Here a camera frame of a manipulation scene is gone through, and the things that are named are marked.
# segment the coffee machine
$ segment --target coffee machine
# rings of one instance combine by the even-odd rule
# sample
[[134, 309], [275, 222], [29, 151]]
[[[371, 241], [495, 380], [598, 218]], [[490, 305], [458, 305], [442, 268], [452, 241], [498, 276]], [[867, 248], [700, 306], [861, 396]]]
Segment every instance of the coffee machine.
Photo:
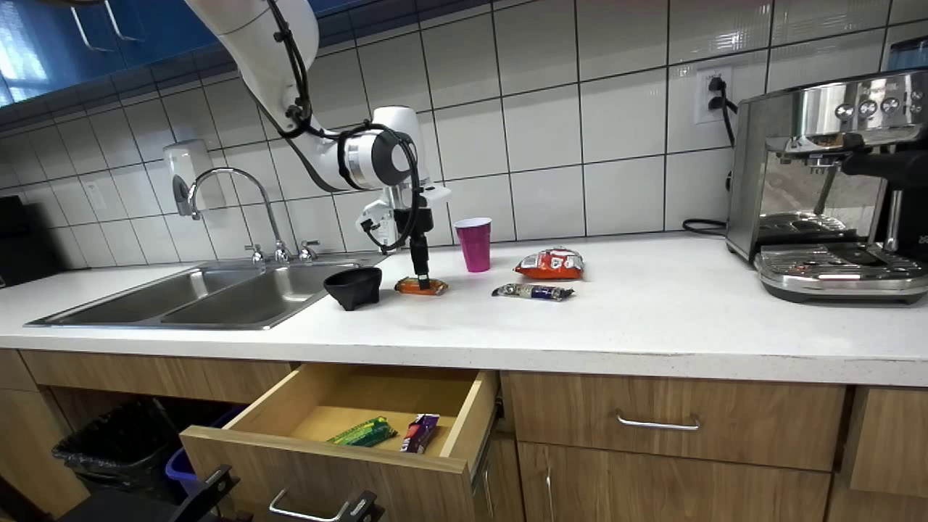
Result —
[[928, 292], [928, 68], [739, 108], [727, 247], [787, 299]]

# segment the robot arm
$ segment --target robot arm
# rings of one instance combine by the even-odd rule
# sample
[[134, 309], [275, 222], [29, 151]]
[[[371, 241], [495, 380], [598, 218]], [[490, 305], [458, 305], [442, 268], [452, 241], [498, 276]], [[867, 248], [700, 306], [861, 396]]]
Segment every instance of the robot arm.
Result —
[[432, 212], [417, 173], [417, 118], [410, 108], [381, 108], [353, 131], [324, 131], [311, 103], [308, 68], [319, 51], [319, 22], [308, 0], [185, 0], [233, 54], [245, 83], [324, 192], [384, 187], [361, 225], [381, 248], [410, 241], [414, 276], [430, 283], [426, 232]]

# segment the stainless steel sink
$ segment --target stainless steel sink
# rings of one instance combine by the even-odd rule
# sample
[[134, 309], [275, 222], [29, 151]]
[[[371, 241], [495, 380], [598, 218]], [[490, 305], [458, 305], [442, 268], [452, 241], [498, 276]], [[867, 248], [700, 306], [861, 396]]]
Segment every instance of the stainless steel sink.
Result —
[[343, 263], [287, 263], [160, 316], [162, 328], [262, 331], [324, 295]]
[[262, 331], [324, 295], [323, 282], [381, 257], [295, 260], [284, 267], [205, 263], [120, 295], [43, 316], [31, 324]]

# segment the red cup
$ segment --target red cup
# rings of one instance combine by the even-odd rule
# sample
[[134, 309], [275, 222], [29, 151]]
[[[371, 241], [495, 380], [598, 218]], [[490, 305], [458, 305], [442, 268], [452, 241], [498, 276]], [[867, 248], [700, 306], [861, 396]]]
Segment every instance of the red cup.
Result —
[[490, 268], [490, 218], [456, 221], [468, 273]]

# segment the faucet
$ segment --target faucet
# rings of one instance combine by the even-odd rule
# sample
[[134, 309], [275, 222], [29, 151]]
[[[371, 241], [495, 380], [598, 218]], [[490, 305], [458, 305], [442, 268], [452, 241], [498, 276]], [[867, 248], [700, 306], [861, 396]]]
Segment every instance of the faucet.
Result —
[[[278, 225], [278, 221], [274, 218], [268, 192], [265, 192], [262, 180], [252, 176], [252, 173], [246, 173], [245, 168], [214, 166], [214, 168], [200, 170], [192, 186], [185, 186], [179, 176], [175, 176], [176, 212], [179, 212], [179, 213], [189, 213], [192, 221], [200, 221], [200, 208], [198, 208], [200, 186], [204, 186], [204, 180], [214, 176], [218, 170], [229, 170], [229, 173], [237, 173], [237, 176], [255, 181], [255, 187], [259, 187], [259, 193], [262, 193], [262, 200], [265, 200], [265, 208], [268, 208], [268, 221], [269, 221], [274, 241], [275, 241], [274, 257], [282, 260], [282, 263], [287, 263], [294, 255], [287, 253], [287, 244], [284, 244], [284, 237], [282, 237], [282, 225]], [[252, 260], [265, 260], [262, 247], [249, 244], [246, 248], [252, 253]]]

